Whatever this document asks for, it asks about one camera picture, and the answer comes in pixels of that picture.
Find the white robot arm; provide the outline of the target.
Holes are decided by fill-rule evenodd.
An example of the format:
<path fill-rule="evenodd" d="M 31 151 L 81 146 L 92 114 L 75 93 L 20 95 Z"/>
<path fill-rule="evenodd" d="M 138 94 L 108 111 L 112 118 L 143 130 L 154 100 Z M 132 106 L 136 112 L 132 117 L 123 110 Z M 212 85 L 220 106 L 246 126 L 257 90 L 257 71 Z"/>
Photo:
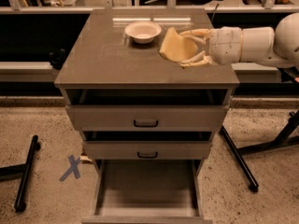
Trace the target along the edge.
<path fill-rule="evenodd" d="M 180 35 L 208 44 L 208 54 L 202 50 L 181 61 L 182 67 L 233 63 L 257 63 L 276 68 L 299 66 L 299 13 L 288 15 L 275 29 L 222 27 L 194 29 Z"/>

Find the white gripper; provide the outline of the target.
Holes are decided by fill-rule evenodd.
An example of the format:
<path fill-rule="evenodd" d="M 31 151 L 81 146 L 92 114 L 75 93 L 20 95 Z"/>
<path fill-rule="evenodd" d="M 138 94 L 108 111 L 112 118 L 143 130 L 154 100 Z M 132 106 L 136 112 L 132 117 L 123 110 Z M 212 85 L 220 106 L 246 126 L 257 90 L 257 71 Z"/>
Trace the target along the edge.
<path fill-rule="evenodd" d="M 241 56 L 242 29 L 238 27 L 222 27 L 220 29 L 193 29 L 181 32 L 184 43 L 205 45 L 209 39 L 209 56 L 204 51 L 188 60 L 181 61 L 183 68 L 212 64 L 237 63 Z"/>

